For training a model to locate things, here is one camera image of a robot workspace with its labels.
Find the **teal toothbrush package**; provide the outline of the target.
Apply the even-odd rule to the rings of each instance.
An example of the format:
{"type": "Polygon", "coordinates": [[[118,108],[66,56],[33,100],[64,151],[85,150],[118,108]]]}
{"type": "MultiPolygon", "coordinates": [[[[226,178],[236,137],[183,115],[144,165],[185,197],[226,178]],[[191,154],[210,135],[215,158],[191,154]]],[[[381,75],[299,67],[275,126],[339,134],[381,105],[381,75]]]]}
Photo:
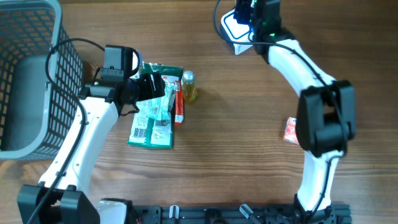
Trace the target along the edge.
{"type": "Polygon", "coordinates": [[[173,85],[165,87],[165,95],[160,98],[151,99],[149,117],[157,120],[171,120],[171,109],[175,99],[175,89],[173,85]]]}

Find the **red white toothpaste box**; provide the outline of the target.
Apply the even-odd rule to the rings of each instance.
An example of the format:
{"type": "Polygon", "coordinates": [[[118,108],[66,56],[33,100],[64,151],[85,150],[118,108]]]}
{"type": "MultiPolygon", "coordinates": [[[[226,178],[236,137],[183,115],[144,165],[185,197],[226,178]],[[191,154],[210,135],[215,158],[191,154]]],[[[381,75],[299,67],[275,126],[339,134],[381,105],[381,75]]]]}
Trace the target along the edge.
{"type": "Polygon", "coordinates": [[[183,91],[180,81],[175,82],[175,125],[180,126],[184,119],[183,91]]]}

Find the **green white sponge package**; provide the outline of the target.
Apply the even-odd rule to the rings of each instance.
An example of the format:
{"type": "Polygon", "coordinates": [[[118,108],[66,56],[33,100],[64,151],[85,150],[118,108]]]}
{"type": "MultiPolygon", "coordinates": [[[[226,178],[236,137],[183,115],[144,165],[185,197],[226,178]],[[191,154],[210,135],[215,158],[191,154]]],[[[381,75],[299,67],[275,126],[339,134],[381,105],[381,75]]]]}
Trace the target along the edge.
{"type": "MultiPolygon", "coordinates": [[[[180,81],[183,75],[183,68],[156,63],[144,63],[141,75],[144,73],[159,72],[165,81],[165,87],[180,81]]],[[[173,142],[173,128],[175,115],[175,99],[171,109],[171,120],[157,121],[149,117],[151,100],[139,101],[136,103],[139,112],[133,117],[131,134],[127,141],[129,145],[146,147],[149,149],[160,148],[170,149],[173,142]]]]}

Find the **clear Vim dish soap bottle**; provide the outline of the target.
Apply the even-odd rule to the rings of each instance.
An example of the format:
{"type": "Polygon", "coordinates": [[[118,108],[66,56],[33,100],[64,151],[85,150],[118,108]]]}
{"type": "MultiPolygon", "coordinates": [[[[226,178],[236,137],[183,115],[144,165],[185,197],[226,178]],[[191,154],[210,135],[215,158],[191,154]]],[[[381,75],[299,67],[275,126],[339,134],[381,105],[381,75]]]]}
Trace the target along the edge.
{"type": "Polygon", "coordinates": [[[193,103],[198,96],[196,88],[196,76],[190,71],[184,71],[182,75],[183,97],[186,103],[193,103]]]}

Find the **red white Kleenex tissue pack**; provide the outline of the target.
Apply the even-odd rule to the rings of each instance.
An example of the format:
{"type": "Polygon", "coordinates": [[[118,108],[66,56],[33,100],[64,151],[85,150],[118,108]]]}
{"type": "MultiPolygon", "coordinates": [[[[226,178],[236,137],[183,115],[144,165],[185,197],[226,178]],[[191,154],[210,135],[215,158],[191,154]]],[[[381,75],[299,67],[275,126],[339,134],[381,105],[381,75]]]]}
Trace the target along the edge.
{"type": "Polygon", "coordinates": [[[299,145],[299,141],[297,139],[297,135],[296,135],[296,118],[293,117],[289,117],[286,123],[286,127],[285,127],[285,131],[284,131],[284,136],[283,136],[283,140],[290,142],[292,144],[296,144],[299,145]]]}

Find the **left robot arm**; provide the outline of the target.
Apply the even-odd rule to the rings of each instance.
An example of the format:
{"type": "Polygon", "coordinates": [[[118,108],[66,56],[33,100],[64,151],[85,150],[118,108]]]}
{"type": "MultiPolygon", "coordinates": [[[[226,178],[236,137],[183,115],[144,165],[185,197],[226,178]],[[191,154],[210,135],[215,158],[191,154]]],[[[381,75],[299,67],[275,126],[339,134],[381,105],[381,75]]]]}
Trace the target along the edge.
{"type": "Polygon", "coordinates": [[[101,77],[86,84],[72,98],[78,110],[49,169],[37,185],[23,185],[17,204],[23,223],[139,223],[130,200],[88,199],[90,180],[104,140],[122,116],[124,105],[164,96],[159,73],[139,78],[141,59],[131,47],[103,48],[101,77]]]}

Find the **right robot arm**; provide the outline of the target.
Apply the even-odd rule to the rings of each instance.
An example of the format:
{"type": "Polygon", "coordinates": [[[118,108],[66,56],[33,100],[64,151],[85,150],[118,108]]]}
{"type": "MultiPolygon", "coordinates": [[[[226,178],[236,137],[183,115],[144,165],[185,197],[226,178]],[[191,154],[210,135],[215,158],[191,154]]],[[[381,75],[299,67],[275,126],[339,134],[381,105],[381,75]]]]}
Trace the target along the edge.
{"type": "Polygon", "coordinates": [[[302,218],[319,218],[331,205],[336,165],[356,134],[354,88],[309,59],[295,36],[282,27],[279,1],[236,1],[233,17],[249,27],[256,53],[283,74],[299,96],[295,133],[305,162],[297,200],[302,218]]]}

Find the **white barcode scanner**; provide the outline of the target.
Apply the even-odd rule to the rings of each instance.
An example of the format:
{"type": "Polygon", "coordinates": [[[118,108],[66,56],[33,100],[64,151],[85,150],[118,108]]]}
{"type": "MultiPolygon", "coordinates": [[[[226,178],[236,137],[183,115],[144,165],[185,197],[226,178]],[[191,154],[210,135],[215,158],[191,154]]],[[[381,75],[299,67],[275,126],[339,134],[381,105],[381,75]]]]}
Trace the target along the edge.
{"type": "MultiPolygon", "coordinates": [[[[233,18],[234,9],[227,12],[220,22],[220,32],[223,37],[234,42],[249,42],[250,27],[248,25],[238,24],[233,18]]],[[[233,44],[228,42],[235,55],[239,55],[251,48],[252,45],[233,44]]]]}

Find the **grey plastic shopping basket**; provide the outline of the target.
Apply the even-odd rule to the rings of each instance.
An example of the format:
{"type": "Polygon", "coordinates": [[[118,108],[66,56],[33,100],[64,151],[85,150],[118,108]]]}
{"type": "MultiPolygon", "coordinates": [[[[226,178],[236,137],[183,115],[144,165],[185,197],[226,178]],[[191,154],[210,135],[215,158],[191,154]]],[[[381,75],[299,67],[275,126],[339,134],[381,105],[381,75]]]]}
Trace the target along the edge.
{"type": "Polygon", "coordinates": [[[1,159],[47,160],[59,151],[77,105],[83,63],[68,39],[58,1],[1,1],[1,159]]]}

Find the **black mounting rail base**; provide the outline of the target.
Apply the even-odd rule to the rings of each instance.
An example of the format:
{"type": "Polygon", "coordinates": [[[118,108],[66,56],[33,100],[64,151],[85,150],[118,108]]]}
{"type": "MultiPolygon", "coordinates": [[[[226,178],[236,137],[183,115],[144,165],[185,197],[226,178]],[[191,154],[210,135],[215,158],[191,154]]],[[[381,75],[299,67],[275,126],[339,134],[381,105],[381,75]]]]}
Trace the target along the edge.
{"type": "Polygon", "coordinates": [[[289,204],[248,207],[179,207],[135,205],[128,223],[303,223],[300,210],[289,204]]]}

